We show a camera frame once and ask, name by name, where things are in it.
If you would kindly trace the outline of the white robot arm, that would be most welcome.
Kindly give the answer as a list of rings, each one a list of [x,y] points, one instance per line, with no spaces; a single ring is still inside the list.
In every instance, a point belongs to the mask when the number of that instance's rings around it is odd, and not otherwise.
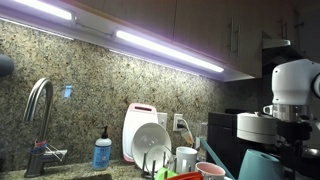
[[[319,122],[310,112],[310,99],[312,95],[320,98],[320,64],[299,59],[276,66],[272,72],[272,92],[268,114],[276,119],[285,177],[295,180],[299,173],[319,180],[319,158],[305,155],[303,142],[310,139],[311,124]]]

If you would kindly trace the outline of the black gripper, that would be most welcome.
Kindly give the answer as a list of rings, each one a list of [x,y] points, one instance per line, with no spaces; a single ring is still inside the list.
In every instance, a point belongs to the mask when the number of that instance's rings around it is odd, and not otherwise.
[[[310,139],[311,126],[306,122],[276,122],[276,133],[280,140],[280,162],[286,167],[284,175],[289,180],[295,180],[295,172],[302,157],[303,142]]]

